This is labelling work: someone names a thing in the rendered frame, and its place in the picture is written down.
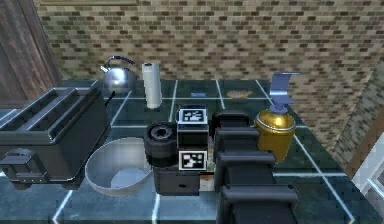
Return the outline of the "silver kettle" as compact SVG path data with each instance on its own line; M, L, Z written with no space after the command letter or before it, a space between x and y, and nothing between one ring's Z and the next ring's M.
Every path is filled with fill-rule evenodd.
M104 73L103 89L110 94L122 94L135 90L137 74L128 67L113 67L111 65L113 60L124 61L132 66L136 65L134 61L124 56L110 56L105 64L100 66L100 70Z

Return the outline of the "white paper towel roll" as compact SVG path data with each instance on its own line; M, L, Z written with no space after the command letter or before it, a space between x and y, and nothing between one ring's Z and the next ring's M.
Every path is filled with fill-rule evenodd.
M143 63L142 74L147 107L156 109L162 104L159 66L155 63Z

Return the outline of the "grey metal bowl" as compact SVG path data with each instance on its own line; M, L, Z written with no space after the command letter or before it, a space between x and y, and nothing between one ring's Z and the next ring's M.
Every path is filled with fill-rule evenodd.
M153 176L144 141L126 137L108 142L88 159L85 177L91 187L109 196L136 194Z

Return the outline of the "black toaster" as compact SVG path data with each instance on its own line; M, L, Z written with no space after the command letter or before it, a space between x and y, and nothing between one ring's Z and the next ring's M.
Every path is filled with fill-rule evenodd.
M100 89L51 88L0 125L0 170L18 190L33 184L75 190L109 131Z

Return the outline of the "white framed window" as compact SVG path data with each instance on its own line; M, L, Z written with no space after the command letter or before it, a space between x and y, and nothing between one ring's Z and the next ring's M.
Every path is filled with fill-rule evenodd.
M352 181L371 205L384 214L384 133L373 145Z

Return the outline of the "brown flat sponge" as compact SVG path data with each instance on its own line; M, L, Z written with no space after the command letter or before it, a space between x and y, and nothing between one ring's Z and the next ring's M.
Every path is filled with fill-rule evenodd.
M250 90L230 90L227 97L231 99L247 99L252 94Z

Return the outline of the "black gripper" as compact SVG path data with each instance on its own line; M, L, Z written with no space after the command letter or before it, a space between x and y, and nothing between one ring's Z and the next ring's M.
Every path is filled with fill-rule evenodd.
M156 192L161 196L198 196L199 173L179 170L176 125L172 122L153 123L146 127L143 137L146 160L154 172Z

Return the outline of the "gold soap dispenser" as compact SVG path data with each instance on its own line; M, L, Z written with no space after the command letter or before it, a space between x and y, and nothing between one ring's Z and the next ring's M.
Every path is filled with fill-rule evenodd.
M272 103L268 109L259 112L254 120L254 126L259 130L258 148L271 151L277 163L286 158L296 129L296 122L287 108L293 103L288 95L292 75L298 75L298 72L273 74L269 88Z

